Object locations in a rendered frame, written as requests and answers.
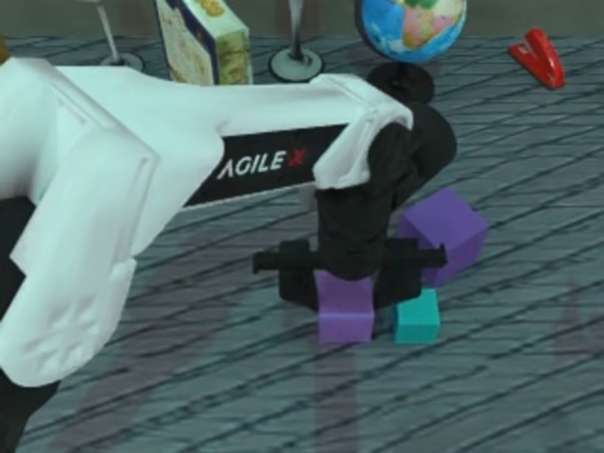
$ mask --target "red object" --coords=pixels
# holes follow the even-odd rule
[[[550,90],[564,86],[564,69],[554,45],[540,28],[525,35],[526,42],[511,45],[510,55]]]

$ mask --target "robotic arm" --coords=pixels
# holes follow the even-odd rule
[[[25,280],[0,321],[0,368],[36,387],[89,361],[117,327],[136,257],[183,207],[313,184],[326,268],[371,274],[392,210],[434,167],[418,150],[445,156],[439,166],[454,157],[442,122],[414,125],[352,75],[206,88],[9,60],[0,198],[36,208],[10,255]],[[430,137],[446,134],[452,148],[436,149]]]

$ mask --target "small purple cube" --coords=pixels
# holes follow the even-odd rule
[[[373,282],[314,273],[319,295],[319,343],[368,343],[374,330]]]
[[[445,188],[403,212],[396,235],[420,248],[445,246],[447,264],[425,269],[424,281],[438,287],[478,259],[489,226],[455,192]]]

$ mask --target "red letter x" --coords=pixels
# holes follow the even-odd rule
[[[292,150],[290,156],[287,158],[287,166],[294,167],[296,165],[302,165],[304,163],[304,157],[306,156],[305,148],[297,148]]]

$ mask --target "blue globe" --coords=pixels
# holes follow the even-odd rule
[[[424,63],[446,51],[460,36],[466,0],[358,0],[358,27],[381,55]]]

